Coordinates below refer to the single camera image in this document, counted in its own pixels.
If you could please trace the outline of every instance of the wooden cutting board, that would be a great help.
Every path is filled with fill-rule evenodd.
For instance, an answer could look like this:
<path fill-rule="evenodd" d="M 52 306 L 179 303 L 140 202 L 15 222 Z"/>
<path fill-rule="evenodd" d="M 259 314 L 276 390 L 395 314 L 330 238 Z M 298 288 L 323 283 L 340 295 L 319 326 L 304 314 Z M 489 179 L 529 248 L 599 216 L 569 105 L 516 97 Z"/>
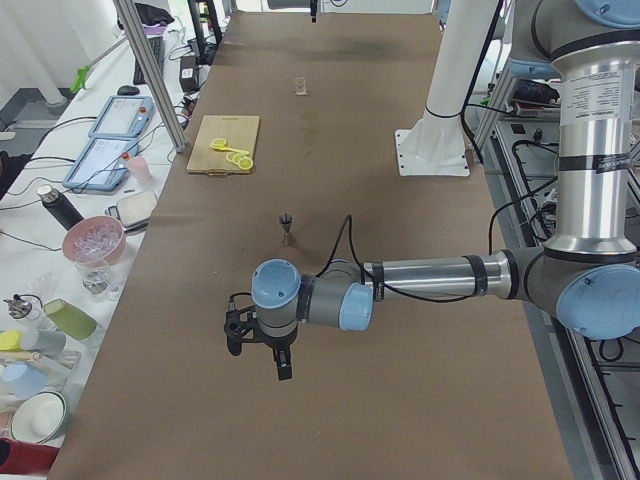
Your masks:
<path fill-rule="evenodd" d="M 187 172 L 223 176 L 252 173 L 256 168 L 254 152 L 259 125 L 259 116 L 205 115 L 189 157 Z M 218 152 L 210 147 L 214 138 L 226 138 L 230 147 L 249 151 L 249 156 L 254 160 L 253 168 L 241 170 L 238 166 L 227 161 L 227 152 Z"/>

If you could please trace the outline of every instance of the black bottle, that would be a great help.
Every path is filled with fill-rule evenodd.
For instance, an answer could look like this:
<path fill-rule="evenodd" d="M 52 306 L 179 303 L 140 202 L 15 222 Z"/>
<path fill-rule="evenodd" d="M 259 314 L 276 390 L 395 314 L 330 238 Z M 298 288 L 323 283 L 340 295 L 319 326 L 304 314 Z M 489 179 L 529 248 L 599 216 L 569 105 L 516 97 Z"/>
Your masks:
<path fill-rule="evenodd" d="M 53 188 L 51 185 L 42 185 L 38 188 L 38 195 L 42 199 L 42 206 L 49 210 L 49 213 L 60 222 L 65 229 L 69 230 L 80 220 L 83 220 L 80 212 L 72 205 L 63 193 Z"/>

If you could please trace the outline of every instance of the brown table surface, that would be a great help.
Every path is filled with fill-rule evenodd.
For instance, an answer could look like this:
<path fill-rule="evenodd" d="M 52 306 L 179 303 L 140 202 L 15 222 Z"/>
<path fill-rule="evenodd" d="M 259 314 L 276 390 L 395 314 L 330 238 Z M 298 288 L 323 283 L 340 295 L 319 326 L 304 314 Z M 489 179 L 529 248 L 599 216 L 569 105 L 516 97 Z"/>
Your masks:
<path fill-rule="evenodd" d="M 287 382 L 263 345 L 227 353 L 227 296 L 269 258 L 316 271 L 347 213 L 363 259 L 485 252 L 480 167 L 397 173 L 394 130 L 422 114 L 439 39 L 431 16 L 233 17 L 188 134 L 204 114 L 260 115 L 255 173 L 188 175 L 177 157 L 50 479 L 571 477 L 517 302 L 397 300 L 363 333 L 301 326 Z"/>

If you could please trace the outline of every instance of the green cup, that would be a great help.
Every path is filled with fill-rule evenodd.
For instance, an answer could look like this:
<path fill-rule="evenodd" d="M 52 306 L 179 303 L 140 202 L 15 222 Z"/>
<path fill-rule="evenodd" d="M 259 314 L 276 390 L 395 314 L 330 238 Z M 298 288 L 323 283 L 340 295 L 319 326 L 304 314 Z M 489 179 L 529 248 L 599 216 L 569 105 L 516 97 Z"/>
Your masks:
<path fill-rule="evenodd" d="M 76 340 L 89 338 L 97 328 L 97 322 L 78 307 L 57 299 L 47 303 L 44 313 L 60 330 Z"/>

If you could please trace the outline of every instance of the white bowl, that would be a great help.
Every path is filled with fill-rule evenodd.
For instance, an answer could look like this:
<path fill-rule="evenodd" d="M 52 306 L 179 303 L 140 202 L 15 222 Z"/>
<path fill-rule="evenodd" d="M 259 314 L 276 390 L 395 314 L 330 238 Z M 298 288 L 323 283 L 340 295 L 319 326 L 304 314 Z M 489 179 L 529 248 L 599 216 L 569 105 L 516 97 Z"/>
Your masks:
<path fill-rule="evenodd" d="M 44 443 L 62 433 L 67 423 L 67 402 L 55 392 L 42 392 L 24 402 L 11 421 L 16 440 Z"/>

